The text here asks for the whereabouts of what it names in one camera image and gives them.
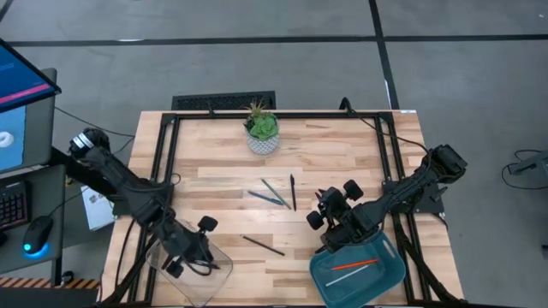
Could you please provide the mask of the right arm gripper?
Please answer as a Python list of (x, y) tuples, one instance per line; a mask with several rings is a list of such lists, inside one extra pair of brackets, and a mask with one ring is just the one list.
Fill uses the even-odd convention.
[(320, 239), (328, 252), (337, 252), (344, 246), (354, 243), (362, 236), (358, 223), (352, 217), (352, 208), (347, 199), (356, 201), (363, 196), (363, 191), (354, 180), (347, 181), (344, 185), (344, 192), (336, 187), (330, 187), (327, 190), (329, 196), (340, 196), (341, 193), (345, 199), (345, 204), (340, 210), (331, 210), (325, 208), (326, 197), (324, 190), (318, 190), (315, 193), (318, 199), (318, 209), (311, 211), (307, 215), (307, 222), (313, 230), (321, 228), (327, 221), (328, 228), (320, 236)]

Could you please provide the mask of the green pencil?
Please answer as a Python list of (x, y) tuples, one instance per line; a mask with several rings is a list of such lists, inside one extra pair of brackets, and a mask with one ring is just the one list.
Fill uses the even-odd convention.
[(293, 208), (288, 204), (288, 202), (282, 197), (282, 195), (270, 183), (268, 183), (263, 178), (260, 178), (260, 180), (277, 197), (278, 201), (280, 201), (289, 210), (293, 210)]

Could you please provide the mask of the black pencil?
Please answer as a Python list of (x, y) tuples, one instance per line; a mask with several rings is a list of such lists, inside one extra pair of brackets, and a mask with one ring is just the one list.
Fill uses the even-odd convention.
[(280, 255), (280, 256), (285, 256), (285, 255), (286, 255), (284, 252), (281, 252), (281, 251), (279, 251), (279, 250), (277, 250), (277, 249), (275, 249), (275, 248), (273, 248), (273, 247), (270, 247), (270, 246), (268, 246), (268, 245), (266, 245), (266, 244), (264, 244), (264, 243), (262, 243), (262, 242), (260, 242), (260, 241), (257, 241), (257, 240), (254, 240), (254, 239), (252, 239), (252, 238), (249, 238), (249, 237), (247, 237), (246, 235), (241, 235), (241, 237), (242, 237), (244, 240), (247, 240), (247, 241), (249, 241), (249, 242), (255, 244), (256, 246), (260, 246), (260, 247), (262, 247), (262, 248), (265, 248), (266, 250), (268, 250), (268, 251), (270, 251), (270, 252), (274, 252), (274, 253), (276, 253), (277, 255)]

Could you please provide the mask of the blue pen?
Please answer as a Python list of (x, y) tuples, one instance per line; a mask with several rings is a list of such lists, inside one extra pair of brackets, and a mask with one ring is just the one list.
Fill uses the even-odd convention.
[(270, 197), (267, 197), (265, 195), (262, 195), (262, 194), (259, 194), (257, 192), (253, 192), (253, 191), (247, 191), (248, 194), (256, 197), (256, 198), (261, 198), (265, 201), (268, 201), (270, 203), (273, 203), (273, 204), (278, 204), (278, 205), (284, 205), (282, 201), (276, 199), (276, 198), (270, 198)]

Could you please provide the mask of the orange pencil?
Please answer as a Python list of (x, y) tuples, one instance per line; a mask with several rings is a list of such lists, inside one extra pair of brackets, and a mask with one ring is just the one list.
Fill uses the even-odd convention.
[(332, 267), (331, 270), (346, 270), (346, 269), (365, 266), (365, 265), (369, 265), (369, 264), (375, 264), (377, 261), (378, 261), (378, 259), (374, 258), (374, 259), (359, 261), (359, 262), (355, 262), (355, 263), (351, 263), (351, 264), (342, 264), (342, 265)]

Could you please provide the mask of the white pencil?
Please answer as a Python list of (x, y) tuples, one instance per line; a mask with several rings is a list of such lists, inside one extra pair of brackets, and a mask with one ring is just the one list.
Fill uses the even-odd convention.
[(336, 279), (333, 280), (333, 281), (330, 281), (330, 282), (326, 283), (325, 286), (326, 286), (326, 287), (330, 287), (331, 285), (334, 285), (335, 283), (338, 283), (338, 282), (340, 282), (340, 281), (343, 281), (343, 280), (349, 278), (350, 276), (355, 275), (355, 274), (361, 272), (362, 270), (367, 269), (369, 266), (370, 266), (370, 264), (364, 265), (364, 266), (362, 266), (362, 267), (360, 267), (360, 268), (358, 268), (358, 269), (356, 269), (356, 270), (354, 270), (354, 271), (352, 271), (352, 272), (347, 273), (346, 275), (343, 275), (343, 276), (341, 276), (341, 277), (336, 278)]

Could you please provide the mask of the clear plastic bin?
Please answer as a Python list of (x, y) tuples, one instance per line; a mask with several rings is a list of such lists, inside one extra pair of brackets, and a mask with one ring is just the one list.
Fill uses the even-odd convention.
[[(199, 228), (195, 229), (186, 222), (179, 223), (191, 231), (199, 230)], [(183, 265), (184, 271), (182, 275), (179, 278), (174, 278), (161, 269), (168, 254), (160, 242), (160, 225), (155, 229), (157, 238), (146, 253), (146, 261), (163, 278), (169, 281), (179, 293), (184, 295), (192, 305), (201, 307), (208, 304), (228, 280), (234, 267), (232, 259), (209, 240), (206, 232), (205, 235), (209, 240), (209, 248), (214, 257), (214, 264), (218, 265), (219, 269), (214, 269), (208, 276), (201, 276), (195, 274), (186, 265)]]

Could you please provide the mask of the white paper booklet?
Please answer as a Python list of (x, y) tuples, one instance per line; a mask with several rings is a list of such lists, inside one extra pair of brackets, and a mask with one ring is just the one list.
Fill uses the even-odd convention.
[(115, 221), (113, 203), (104, 195), (92, 190), (88, 186), (80, 188), (82, 201), (85, 207), (86, 220), (91, 231), (96, 231)]

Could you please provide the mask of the dark grey side desk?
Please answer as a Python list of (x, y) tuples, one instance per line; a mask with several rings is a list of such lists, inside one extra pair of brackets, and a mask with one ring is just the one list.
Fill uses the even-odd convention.
[(45, 248), (32, 255), (23, 249), (24, 234), (30, 224), (7, 230), (7, 241), (0, 246), (0, 274), (48, 261), (57, 261), (63, 254), (63, 219), (65, 199), (65, 168), (61, 165), (38, 169), (25, 174), (0, 178), (0, 187), (18, 181), (27, 181), (30, 189), (31, 218), (51, 215), (52, 229), (45, 243)]

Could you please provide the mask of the black computer mouse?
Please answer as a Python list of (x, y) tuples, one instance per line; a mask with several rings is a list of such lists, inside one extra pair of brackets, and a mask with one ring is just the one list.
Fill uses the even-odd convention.
[(53, 227), (50, 216), (39, 216), (28, 226), (23, 236), (22, 250), (28, 258), (39, 258), (48, 248), (48, 238)]

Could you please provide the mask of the yellow black hazard strip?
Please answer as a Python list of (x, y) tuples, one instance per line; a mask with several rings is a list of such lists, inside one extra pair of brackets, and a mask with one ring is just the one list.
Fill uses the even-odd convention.
[(55, 289), (99, 289), (100, 280), (76, 279), (66, 285), (53, 286), (45, 278), (21, 278), (21, 277), (0, 277), (0, 288), (55, 288)]

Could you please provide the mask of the monitor with light blue screen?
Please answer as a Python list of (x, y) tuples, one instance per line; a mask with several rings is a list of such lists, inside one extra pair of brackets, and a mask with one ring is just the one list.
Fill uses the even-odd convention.
[(50, 164), (52, 151), (55, 98), (47, 98), (26, 106), (22, 163), (0, 174)]

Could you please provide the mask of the monitor with dark blue screen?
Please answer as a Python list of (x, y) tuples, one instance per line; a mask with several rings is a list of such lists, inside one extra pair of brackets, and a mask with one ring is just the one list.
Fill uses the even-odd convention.
[(0, 113), (61, 93), (55, 81), (0, 38)]

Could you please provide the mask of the black metal table frame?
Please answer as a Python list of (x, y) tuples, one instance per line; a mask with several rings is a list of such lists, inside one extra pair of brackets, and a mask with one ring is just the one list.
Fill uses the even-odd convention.
[[(306, 219), (317, 207), (315, 193), (354, 180), (365, 199), (378, 198), (384, 180), (410, 175), (424, 156), (416, 114), (393, 113), (392, 124), (401, 137), (398, 147), (378, 143), (373, 124), (383, 120), (379, 111), (372, 119), (354, 119), (341, 110), (283, 111), (279, 117), (280, 144), (261, 156), (247, 146), (242, 120), (226, 111), (213, 117), (182, 112), (177, 124), (164, 121), (160, 111), (140, 115), (129, 167), (139, 176), (158, 179), (172, 168), (177, 215), (193, 224), (203, 216), (215, 218), (211, 242), (233, 260), (212, 305), (319, 304), (309, 263), (321, 245), (320, 232)], [(293, 208), (290, 175), (295, 178), (296, 211), (247, 193), (277, 198), (263, 178)]]

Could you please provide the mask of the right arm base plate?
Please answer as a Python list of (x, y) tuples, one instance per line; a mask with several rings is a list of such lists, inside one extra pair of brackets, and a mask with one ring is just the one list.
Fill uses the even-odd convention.
[(383, 195), (378, 199), (383, 211), (392, 213), (441, 213), (444, 206), (441, 195), (446, 187), (436, 183), (412, 181), (388, 181), (383, 184)]

